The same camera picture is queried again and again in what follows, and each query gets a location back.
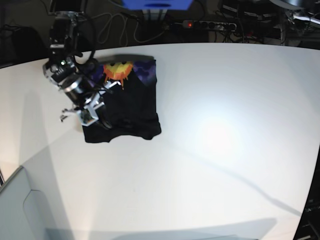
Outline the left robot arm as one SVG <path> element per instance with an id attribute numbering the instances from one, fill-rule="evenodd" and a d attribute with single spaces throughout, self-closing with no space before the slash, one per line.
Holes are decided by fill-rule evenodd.
<path id="1" fill-rule="evenodd" d="M 320 24 L 320 0 L 271 0 L 271 3 L 283 9 L 290 22 L 305 21 Z"/>

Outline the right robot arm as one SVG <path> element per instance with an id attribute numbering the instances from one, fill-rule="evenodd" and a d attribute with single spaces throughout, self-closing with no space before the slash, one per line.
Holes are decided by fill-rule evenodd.
<path id="1" fill-rule="evenodd" d="M 49 14 L 54 22 L 49 31 L 48 62 L 43 65 L 44 76 L 72 102 L 72 108 L 63 109 L 60 120 L 74 114 L 82 126 L 100 124 L 110 129 L 105 118 L 103 94 L 112 94 L 112 87 L 120 84 L 117 80 L 106 81 L 102 74 L 93 78 L 100 67 L 95 59 L 97 32 L 93 20 L 86 14 L 86 0 L 52 0 Z M 92 47 L 88 59 L 78 63 L 76 57 L 83 57 L 78 49 L 80 21 L 89 23 L 92 30 Z"/>

